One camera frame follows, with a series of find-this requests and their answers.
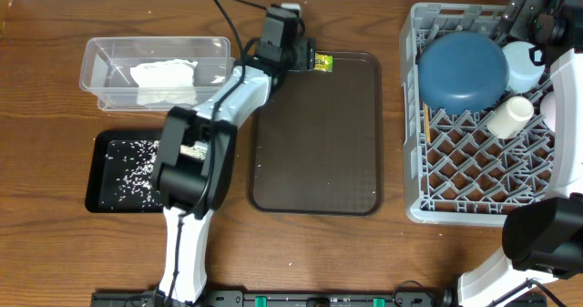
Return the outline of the yellow green snack wrapper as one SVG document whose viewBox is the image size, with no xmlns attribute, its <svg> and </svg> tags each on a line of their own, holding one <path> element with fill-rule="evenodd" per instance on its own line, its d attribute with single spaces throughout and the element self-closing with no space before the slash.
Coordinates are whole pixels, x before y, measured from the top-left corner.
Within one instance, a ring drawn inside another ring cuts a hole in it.
<svg viewBox="0 0 583 307">
<path fill-rule="evenodd" d="M 333 71 L 333 56 L 316 53 L 314 55 L 314 70 L 331 73 Z"/>
</svg>

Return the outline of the light blue bowl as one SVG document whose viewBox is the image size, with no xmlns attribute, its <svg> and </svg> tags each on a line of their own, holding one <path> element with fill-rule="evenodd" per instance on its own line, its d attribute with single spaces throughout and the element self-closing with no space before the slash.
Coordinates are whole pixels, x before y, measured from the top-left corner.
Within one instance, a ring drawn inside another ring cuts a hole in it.
<svg viewBox="0 0 583 307">
<path fill-rule="evenodd" d="M 529 55 L 529 50 L 533 47 L 531 43 L 516 41 L 502 48 L 508 64 L 507 91 L 522 94 L 538 85 L 545 67 L 533 64 Z"/>
</svg>

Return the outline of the pink bowl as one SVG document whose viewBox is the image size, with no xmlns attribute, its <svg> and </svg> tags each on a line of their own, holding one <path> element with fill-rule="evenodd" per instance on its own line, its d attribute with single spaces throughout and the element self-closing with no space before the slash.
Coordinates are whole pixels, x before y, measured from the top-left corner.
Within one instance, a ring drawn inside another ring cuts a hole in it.
<svg viewBox="0 0 583 307">
<path fill-rule="evenodd" d="M 543 123 L 545 126 L 555 132 L 556 131 L 556 100 L 555 92 L 547 93 L 540 102 L 540 114 L 543 116 Z"/>
</svg>

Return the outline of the cream plastic cup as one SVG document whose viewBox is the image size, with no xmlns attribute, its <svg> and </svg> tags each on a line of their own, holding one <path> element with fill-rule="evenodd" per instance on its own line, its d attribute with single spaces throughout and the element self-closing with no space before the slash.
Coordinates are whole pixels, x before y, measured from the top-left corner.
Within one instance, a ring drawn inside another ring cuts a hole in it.
<svg viewBox="0 0 583 307">
<path fill-rule="evenodd" d="M 496 108 L 486 128 L 497 138 L 515 138 L 533 115 L 534 106 L 527 98 L 511 97 Z"/>
</svg>

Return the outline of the dark blue plate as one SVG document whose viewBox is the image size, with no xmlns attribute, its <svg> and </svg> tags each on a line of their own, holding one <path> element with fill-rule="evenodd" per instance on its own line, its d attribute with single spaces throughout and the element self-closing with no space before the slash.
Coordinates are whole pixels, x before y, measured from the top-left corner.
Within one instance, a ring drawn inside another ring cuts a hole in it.
<svg viewBox="0 0 583 307">
<path fill-rule="evenodd" d="M 505 93 L 509 69 L 502 48 L 473 32 L 436 39 L 418 58 L 420 99 L 449 115 L 479 112 Z"/>
</svg>

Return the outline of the white napkin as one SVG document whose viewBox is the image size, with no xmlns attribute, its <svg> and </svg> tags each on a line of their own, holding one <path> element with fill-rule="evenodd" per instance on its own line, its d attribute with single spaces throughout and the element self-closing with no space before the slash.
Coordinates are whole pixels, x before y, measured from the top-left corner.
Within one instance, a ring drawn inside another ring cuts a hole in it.
<svg viewBox="0 0 583 307">
<path fill-rule="evenodd" d="M 197 65 L 197 61 L 172 59 L 132 67 L 130 75 L 138 85 L 137 103 L 141 106 L 157 103 L 195 105 Z"/>
</svg>

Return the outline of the rice food waste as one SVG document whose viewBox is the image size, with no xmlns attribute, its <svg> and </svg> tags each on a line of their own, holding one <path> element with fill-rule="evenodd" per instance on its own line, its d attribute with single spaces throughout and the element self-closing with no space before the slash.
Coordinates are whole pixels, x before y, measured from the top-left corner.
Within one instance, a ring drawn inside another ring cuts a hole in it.
<svg viewBox="0 0 583 307">
<path fill-rule="evenodd" d="M 158 150 L 158 140 L 110 142 L 98 206 L 111 212 L 162 211 L 162 198 L 151 184 Z"/>
</svg>

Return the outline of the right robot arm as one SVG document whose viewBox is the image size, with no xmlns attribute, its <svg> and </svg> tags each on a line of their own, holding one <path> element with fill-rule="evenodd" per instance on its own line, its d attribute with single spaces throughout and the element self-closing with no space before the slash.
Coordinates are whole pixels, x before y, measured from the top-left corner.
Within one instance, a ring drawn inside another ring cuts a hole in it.
<svg viewBox="0 0 583 307">
<path fill-rule="evenodd" d="M 512 210 L 502 246 L 444 292 L 442 306 L 508 306 L 534 288 L 556 305 L 547 285 L 582 272 L 582 0 L 544 0 L 531 16 L 506 20 L 507 29 L 541 51 L 555 100 L 553 165 L 544 198 Z"/>
</svg>

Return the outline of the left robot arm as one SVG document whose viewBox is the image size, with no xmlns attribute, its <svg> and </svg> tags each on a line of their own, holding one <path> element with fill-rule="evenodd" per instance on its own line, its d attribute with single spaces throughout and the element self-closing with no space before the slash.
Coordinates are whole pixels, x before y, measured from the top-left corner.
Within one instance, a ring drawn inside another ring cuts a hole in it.
<svg viewBox="0 0 583 307">
<path fill-rule="evenodd" d="M 193 306 L 205 290 L 213 214 L 230 187 L 239 128 L 290 72 L 315 67 L 315 41 L 305 35 L 297 4 L 264 7 L 262 34 L 239 44 L 230 78 L 206 102 L 173 107 L 159 141 L 152 187 L 167 225 L 165 270 L 151 303 Z"/>
</svg>

